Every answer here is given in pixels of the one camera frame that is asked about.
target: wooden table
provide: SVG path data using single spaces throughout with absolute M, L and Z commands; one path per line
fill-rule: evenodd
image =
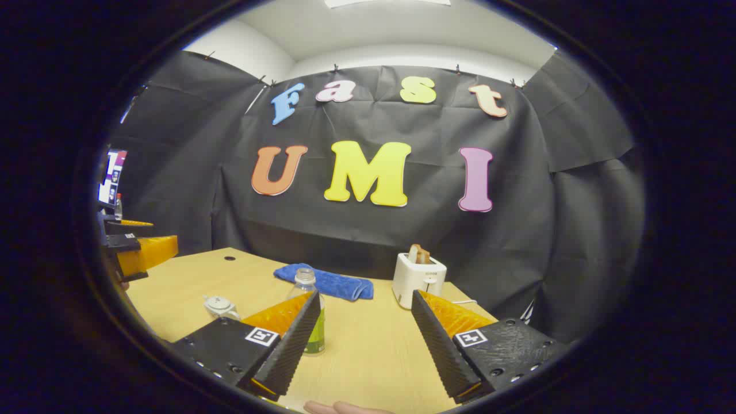
M 181 256 L 132 282 L 128 295 L 156 334 L 173 342 L 212 321 L 203 295 L 229 299 L 242 317 L 284 301 L 293 284 L 273 276 L 283 265 L 232 248 Z M 325 352 L 301 359 L 289 393 L 279 404 L 304 412 L 308 400 L 347 401 L 397 414 L 437 413 L 456 406 L 447 397 L 411 311 L 396 302 L 391 281 L 371 280 L 372 300 L 325 296 Z M 449 282 L 442 297 L 468 299 Z M 461 306 L 496 320 L 477 304 Z

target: screen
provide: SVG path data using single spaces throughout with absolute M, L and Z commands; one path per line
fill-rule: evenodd
M 115 207 L 115 197 L 118 194 L 120 174 L 123 171 L 123 163 L 125 162 L 127 153 L 127 151 L 123 150 L 107 151 L 107 171 L 105 179 L 99 185 L 97 200 L 111 208 Z

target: white ceiling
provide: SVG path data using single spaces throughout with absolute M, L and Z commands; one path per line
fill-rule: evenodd
M 490 53 L 538 69 L 554 47 L 473 0 L 451 6 L 378 0 L 330 9 L 323 0 L 272 0 L 238 20 L 296 61 L 359 46 L 424 43 Z

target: white wall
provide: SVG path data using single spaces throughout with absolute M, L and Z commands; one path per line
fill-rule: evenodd
M 442 69 L 455 69 L 480 74 L 510 83 L 513 78 L 522 84 L 537 72 L 536 69 L 504 57 L 469 49 L 430 45 L 430 44 L 392 44 L 362 46 L 330 52 L 296 62 L 286 75 L 286 79 L 330 71 L 333 64 L 339 68 L 357 66 L 430 66 Z
M 184 50 L 229 63 L 270 83 L 288 79 L 294 59 L 271 39 L 247 24 L 230 20 L 194 41 Z
M 536 69 L 504 57 L 470 49 L 432 44 L 383 44 L 360 46 L 310 57 L 299 62 L 268 37 L 239 20 L 230 20 L 194 41 L 184 50 L 212 54 L 245 72 L 270 83 L 298 76 L 359 66 L 429 66 L 455 69 L 519 84 L 529 80 Z

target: plastic bottle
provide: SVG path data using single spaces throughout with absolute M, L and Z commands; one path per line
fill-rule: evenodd
M 286 299 L 294 298 L 298 295 L 304 295 L 307 292 L 316 292 L 317 288 L 314 286 L 316 278 L 314 277 L 314 271 L 308 268 L 301 268 L 297 270 L 297 274 L 294 276 L 294 287 L 291 288 L 291 292 L 286 296 Z M 305 355 L 319 355 L 325 351 L 325 299 L 322 295 L 319 295 L 319 317 L 317 323 L 314 325 L 312 335 L 309 337 L 307 347 L 304 348 Z
M 118 193 L 115 198 L 115 220 L 123 219 L 123 195 Z

